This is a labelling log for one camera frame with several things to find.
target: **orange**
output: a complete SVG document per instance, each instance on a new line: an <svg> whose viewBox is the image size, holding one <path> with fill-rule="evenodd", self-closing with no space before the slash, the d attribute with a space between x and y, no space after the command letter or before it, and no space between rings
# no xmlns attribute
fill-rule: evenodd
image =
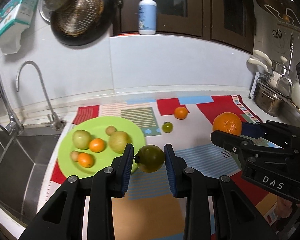
<svg viewBox="0 0 300 240"><path fill-rule="evenodd" d="M89 143L89 150L95 153L102 152L105 149L105 147L106 147L105 141L100 138L93 139Z"/></svg>
<svg viewBox="0 0 300 240"><path fill-rule="evenodd" d="M188 109L185 107L177 107L174 110L174 117L177 119L185 119L188 115Z"/></svg>
<svg viewBox="0 0 300 240"><path fill-rule="evenodd" d="M230 112L219 114L213 121L212 131L220 130L234 135L240 135L242 130L242 122L240 118Z"/></svg>
<svg viewBox="0 0 300 240"><path fill-rule="evenodd" d="M79 153L78 163L84 168L90 168L94 164L94 160L91 154L89 153Z"/></svg>

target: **soap bottle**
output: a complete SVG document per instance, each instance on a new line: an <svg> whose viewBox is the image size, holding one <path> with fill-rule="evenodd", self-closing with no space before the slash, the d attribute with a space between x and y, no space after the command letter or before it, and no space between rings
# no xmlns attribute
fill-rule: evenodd
<svg viewBox="0 0 300 240"><path fill-rule="evenodd" d="M139 33L155 34L157 28L157 3L142 0L139 3Z"/></svg>

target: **gooseneck faucet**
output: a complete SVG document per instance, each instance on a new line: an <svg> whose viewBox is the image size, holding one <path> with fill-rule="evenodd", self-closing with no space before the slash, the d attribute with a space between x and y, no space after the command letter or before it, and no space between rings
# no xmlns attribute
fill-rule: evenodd
<svg viewBox="0 0 300 240"><path fill-rule="evenodd" d="M42 78L42 74L41 74L41 70L40 68L38 67L38 65L31 61L31 60L28 60L26 62L24 62L21 67L18 69L18 72L17 72L17 78L16 78L16 88L17 88L17 92L19 91L19 77L20 77L20 73L21 73L21 70L23 69L23 67L27 64L30 64L32 66L34 66L34 68L37 70L38 72L38 75L39 75L39 79L40 79L40 83L41 83L41 87L42 87L42 90L43 90L43 93L44 93L44 96L46 98L46 101L48 103L48 107L51 111L51 117L52 117L52 120L50 118L50 116L48 115L49 119L51 120L52 122L52 125L53 125L53 128L57 131L61 130L64 126L63 122L60 121L58 115L56 112L54 112L53 108L52 108L52 105L50 103L50 100L49 100L49 97L48 97L48 94L47 94L47 90L45 88L45 85L44 85L44 82L43 82L43 78Z"/></svg>
<svg viewBox="0 0 300 240"><path fill-rule="evenodd" d="M0 128L6 132L7 135L11 135L13 131L16 131L17 133L20 133L23 130L23 126L20 122L20 120L18 119L16 113L12 110L11 105L9 103L7 94L4 90L4 87L2 85L2 79L1 79L1 75L0 75L0 93L1 93L1 98L3 100L4 105L6 106L8 115L9 115L9 119L10 122L8 123L8 125L6 127L4 127L1 123L0 123Z"/></svg>

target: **colorful tablecloth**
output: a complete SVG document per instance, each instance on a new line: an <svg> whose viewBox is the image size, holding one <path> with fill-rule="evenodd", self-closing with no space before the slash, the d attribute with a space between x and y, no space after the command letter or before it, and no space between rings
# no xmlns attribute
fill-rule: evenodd
<svg viewBox="0 0 300 240"><path fill-rule="evenodd" d="M174 109L184 106L186 119L174 117ZM247 195L269 224L275 220L276 196L241 179L236 157L210 141L214 118L233 112L244 122L261 121L242 102L240 96L202 96L155 100L129 100L123 103L80 107L73 125L98 116L121 116L134 122L143 131L147 144L161 147L171 143L177 156L186 160L204 175L219 178L228 175ZM171 133L163 133L164 122L173 123ZM262 139L254 140L262 145ZM56 162L46 189L46 200L65 181ZM116 240L182 240L186 200L175 199L170 193L165 166L155 173L137 170L130 178L124 198L112 200ZM214 213L210 199L211 239L214 239Z"/></svg>

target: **scissors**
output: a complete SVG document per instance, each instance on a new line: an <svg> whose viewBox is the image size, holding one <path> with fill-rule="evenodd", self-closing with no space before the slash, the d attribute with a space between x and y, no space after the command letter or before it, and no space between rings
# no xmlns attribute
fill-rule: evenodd
<svg viewBox="0 0 300 240"><path fill-rule="evenodd" d="M273 35L276 39L277 39L277 38L279 38L279 39L282 38L282 32L281 32L279 29L273 30L273 31L272 31L272 35Z"/></svg>

